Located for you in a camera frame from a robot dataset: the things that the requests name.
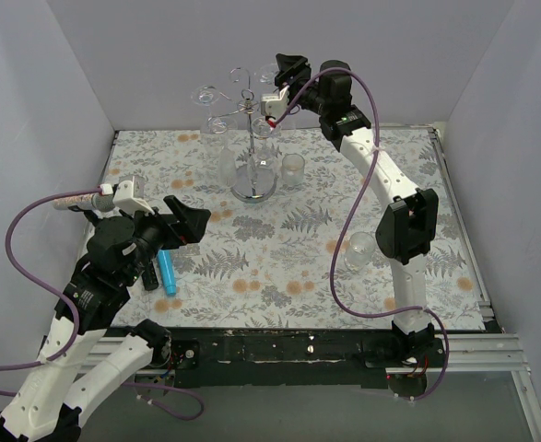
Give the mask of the clear wine glass back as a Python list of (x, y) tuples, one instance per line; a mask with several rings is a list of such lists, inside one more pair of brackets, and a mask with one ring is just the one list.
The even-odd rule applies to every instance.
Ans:
[(276, 90), (275, 78), (279, 72), (276, 63), (265, 64), (257, 72), (257, 86), (262, 94), (272, 93)]

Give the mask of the ribbed stemmed wine glass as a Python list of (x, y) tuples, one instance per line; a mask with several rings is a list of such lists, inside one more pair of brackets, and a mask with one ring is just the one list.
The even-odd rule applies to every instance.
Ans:
[(207, 128), (209, 145), (218, 151), (218, 180), (226, 188), (237, 181), (237, 167), (229, 143), (236, 130), (236, 122), (230, 117), (212, 117)]

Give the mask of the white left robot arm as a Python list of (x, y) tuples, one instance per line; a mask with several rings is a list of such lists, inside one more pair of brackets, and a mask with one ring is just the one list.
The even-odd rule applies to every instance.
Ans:
[(37, 359), (26, 366), (24, 383), (0, 411), (0, 441), (76, 441), (89, 416), (137, 370), (169, 363), (170, 332), (143, 320), (116, 351), (84, 377), (78, 375), (156, 255), (196, 244), (206, 233), (210, 211), (172, 195), (164, 203), (167, 214), (151, 207), (110, 217), (83, 212), (94, 233), (58, 295)]

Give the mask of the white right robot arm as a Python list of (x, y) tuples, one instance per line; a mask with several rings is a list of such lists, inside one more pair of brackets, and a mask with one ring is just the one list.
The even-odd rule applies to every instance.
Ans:
[(392, 344), (372, 345), (370, 355), (392, 356), (403, 366), (427, 362), (435, 339), (433, 313), (426, 300), (426, 256), (436, 235), (439, 197), (420, 189), (380, 147), (380, 124), (352, 101), (352, 84), (359, 80), (348, 64), (329, 60), (314, 74), (302, 55), (276, 55), (277, 94), (262, 99), (262, 114), (270, 127), (282, 123), (294, 107), (319, 118), (323, 136), (364, 177), (382, 207), (375, 239), (389, 260), (395, 308)]

